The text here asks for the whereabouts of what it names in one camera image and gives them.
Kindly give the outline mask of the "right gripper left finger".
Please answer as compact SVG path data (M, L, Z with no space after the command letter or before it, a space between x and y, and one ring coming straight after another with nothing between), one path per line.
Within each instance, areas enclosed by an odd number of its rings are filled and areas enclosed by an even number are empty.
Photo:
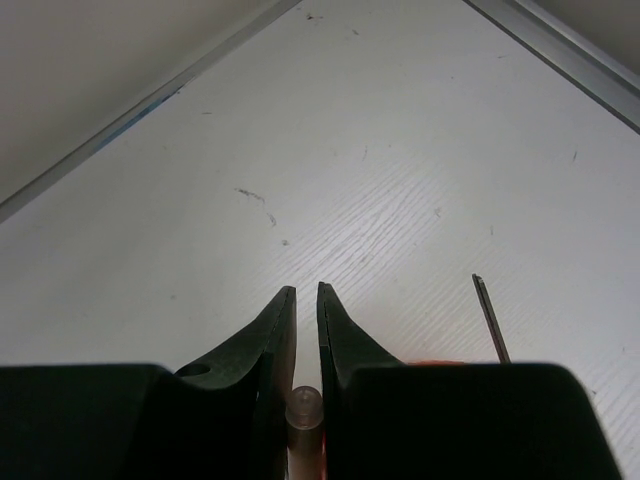
M195 449L241 478L285 477L296 345L296 289L284 286L252 322L176 371L198 393L185 409Z

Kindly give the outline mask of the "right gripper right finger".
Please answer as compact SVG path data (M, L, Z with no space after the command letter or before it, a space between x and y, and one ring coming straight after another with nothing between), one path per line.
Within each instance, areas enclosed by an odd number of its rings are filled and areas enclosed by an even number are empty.
M385 350L346 311L333 286L318 284L317 326L324 401L326 472L344 479L347 472L350 406L348 389L362 369L404 365Z

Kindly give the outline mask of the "orange highlighter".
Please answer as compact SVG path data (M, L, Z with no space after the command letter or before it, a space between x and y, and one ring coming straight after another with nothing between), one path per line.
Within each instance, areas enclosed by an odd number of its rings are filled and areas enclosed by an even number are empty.
M318 390L299 386L286 400L289 479L324 476L324 405Z

